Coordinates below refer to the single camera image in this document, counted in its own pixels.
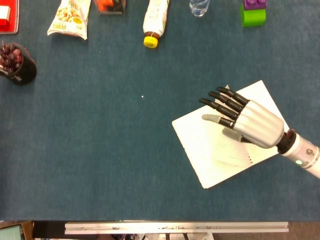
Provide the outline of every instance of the snack bag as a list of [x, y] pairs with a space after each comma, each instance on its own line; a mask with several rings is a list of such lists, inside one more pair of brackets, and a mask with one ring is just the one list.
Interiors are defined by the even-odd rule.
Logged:
[[47, 34], [61, 33], [87, 39], [91, 0], [61, 0]]

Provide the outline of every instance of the water bottle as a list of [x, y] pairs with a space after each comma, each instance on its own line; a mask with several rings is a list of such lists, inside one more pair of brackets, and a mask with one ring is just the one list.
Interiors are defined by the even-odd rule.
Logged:
[[208, 10], [210, 0], [190, 0], [190, 10], [196, 17], [202, 17]]

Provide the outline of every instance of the purple block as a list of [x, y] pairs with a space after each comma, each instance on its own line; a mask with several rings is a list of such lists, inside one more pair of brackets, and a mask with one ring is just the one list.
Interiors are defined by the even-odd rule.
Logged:
[[267, 0], [243, 0], [244, 10], [265, 9]]

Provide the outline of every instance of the robot finger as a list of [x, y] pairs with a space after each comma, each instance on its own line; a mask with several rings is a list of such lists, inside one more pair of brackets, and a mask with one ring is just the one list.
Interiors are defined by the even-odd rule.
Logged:
[[245, 97], [241, 96], [240, 94], [230, 90], [230, 89], [227, 89], [225, 87], [217, 87], [216, 88], [219, 92], [223, 93], [223, 94], [226, 94], [228, 95], [229, 97], [233, 98], [234, 100], [236, 100], [238, 103], [240, 103], [241, 105], [245, 106], [249, 100], [246, 99]]
[[222, 134], [225, 135], [226, 137], [236, 140], [241, 143], [246, 143], [246, 144], [252, 144], [248, 139], [246, 139], [241, 133], [238, 133], [237, 131], [233, 130], [232, 128], [225, 127], [222, 129]]
[[230, 108], [232, 108], [233, 110], [235, 110], [237, 113], [240, 113], [242, 111], [242, 109], [244, 108], [244, 106], [242, 106], [241, 104], [233, 101], [231, 98], [228, 98], [224, 95], [221, 95], [219, 93], [216, 92], [209, 92], [209, 95], [215, 99], [220, 100], [222, 103], [226, 104], [227, 106], [229, 106]]
[[235, 111], [232, 111], [228, 108], [226, 108], [225, 106], [222, 106], [214, 101], [205, 99], [205, 98], [201, 98], [200, 103], [203, 103], [205, 105], [208, 105], [209, 107], [216, 109], [219, 113], [222, 113], [223, 115], [228, 116], [229, 118], [231, 118], [232, 120], [236, 120], [238, 118], [238, 113]]
[[219, 116], [219, 115], [204, 114], [204, 115], [202, 115], [202, 119], [216, 123], [216, 124], [223, 125], [229, 129], [232, 129], [235, 125], [234, 121], [231, 121], [231, 120], [226, 119], [226, 118]]

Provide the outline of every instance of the plastic bottle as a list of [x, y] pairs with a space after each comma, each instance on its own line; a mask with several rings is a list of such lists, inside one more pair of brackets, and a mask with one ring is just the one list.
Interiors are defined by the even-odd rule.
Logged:
[[196, 17], [202, 17], [208, 10], [210, 0], [190, 0], [190, 10]]
[[164, 34], [170, 0], [150, 0], [143, 21], [144, 41], [148, 48], [156, 48], [158, 39]]

